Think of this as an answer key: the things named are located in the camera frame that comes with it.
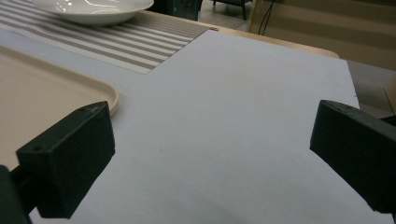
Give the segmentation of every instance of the striped table runner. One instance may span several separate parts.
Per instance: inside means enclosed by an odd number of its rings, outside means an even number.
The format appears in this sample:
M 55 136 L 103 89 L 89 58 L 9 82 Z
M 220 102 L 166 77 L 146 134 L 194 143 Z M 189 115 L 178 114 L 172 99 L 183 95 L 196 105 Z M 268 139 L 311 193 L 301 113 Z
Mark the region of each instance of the striped table runner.
M 34 8 L 0 2 L 0 28 L 137 73 L 146 74 L 208 28 L 137 13 L 113 27 L 84 27 Z

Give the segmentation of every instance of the table surface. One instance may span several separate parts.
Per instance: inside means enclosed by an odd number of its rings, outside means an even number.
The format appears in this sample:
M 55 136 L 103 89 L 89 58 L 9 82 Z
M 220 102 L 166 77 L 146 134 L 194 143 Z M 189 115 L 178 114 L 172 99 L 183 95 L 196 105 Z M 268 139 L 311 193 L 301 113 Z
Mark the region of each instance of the table surface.
M 147 75 L 4 30 L 0 45 L 120 92 L 115 157 L 70 220 L 34 223 L 392 221 L 309 150 L 319 100 L 359 106 L 345 61 L 214 31 Z

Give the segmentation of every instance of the bowl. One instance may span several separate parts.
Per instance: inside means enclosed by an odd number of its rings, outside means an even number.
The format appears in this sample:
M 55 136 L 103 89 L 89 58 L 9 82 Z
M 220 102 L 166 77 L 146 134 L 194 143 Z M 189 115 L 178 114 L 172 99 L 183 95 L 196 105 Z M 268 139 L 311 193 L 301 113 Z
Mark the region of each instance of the bowl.
M 153 0 L 34 0 L 36 8 L 90 26 L 109 26 L 131 19 Z

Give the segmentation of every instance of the floor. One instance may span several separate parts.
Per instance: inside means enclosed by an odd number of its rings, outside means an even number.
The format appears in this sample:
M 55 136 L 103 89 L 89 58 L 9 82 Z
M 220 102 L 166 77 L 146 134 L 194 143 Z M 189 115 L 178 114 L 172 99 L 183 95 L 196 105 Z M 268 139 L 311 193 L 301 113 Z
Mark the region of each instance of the floor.
M 251 3 L 246 3 L 246 8 L 248 17 Z M 246 31 L 248 24 L 243 20 L 241 7 L 222 3 L 216 3 L 213 6 L 213 2 L 210 0 L 203 1 L 198 21 L 240 31 Z M 361 110 L 377 118 L 394 116 L 383 87 L 392 76 L 396 75 L 396 72 L 368 64 L 346 61 Z
M 251 3 L 246 3 L 245 6 L 248 17 Z M 201 11 L 198 14 L 198 21 L 240 31 L 246 31 L 248 28 L 248 21 L 244 21 L 241 7 L 223 3 L 216 3 L 216 5 L 213 6 L 213 2 L 210 0 L 204 0 L 202 2 Z

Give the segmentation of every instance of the tray rim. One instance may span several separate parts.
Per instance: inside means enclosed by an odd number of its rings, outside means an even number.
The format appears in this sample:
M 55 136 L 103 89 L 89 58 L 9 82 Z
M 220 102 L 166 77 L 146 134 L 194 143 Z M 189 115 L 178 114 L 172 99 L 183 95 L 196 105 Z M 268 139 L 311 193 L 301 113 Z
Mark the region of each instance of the tray rim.
M 26 63 L 26 61 L 24 59 L 27 59 L 29 64 L 42 67 L 45 70 L 50 70 L 51 67 L 56 68 L 57 70 L 61 70 L 63 73 L 66 73 L 67 75 L 71 75 L 73 77 L 76 77 L 77 79 L 82 80 L 84 82 L 84 84 L 88 84 L 90 87 L 92 87 L 98 91 L 100 91 L 100 89 L 96 87 L 97 85 L 106 87 L 109 90 L 106 92 L 106 94 L 110 95 L 112 98 L 111 102 L 107 101 L 108 108 L 110 110 L 110 116 L 113 116 L 119 107 L 120 94 L 117 91 L 117 89 L 112 84 L 110 84 L 108 82 L 105 82 L 105 81 L 100 80 L 95 77 L 89 77 L 89 76 L 84 75 L 78 71 L 75 71 L 73 69 L 67 68 L 62 65 L 59 65 L 57 63 L 52 63 L 47 60 L 37 58 L 35 56 L 21 52 L 17 49 L 12 49 L 12 48 L 9 48 L 9 47 L 3 46 L 3 45 L 0 45 L 0 54 L 7 55 L 12 58 L 16 58 L 17 60 L 21 61 L 22 63 Z M 69 80 L 73 79 L 68 76 L 62 76 L 62 75 L 57 75 L 57 76 L 60 76 L 62 78 L 69 79 Z

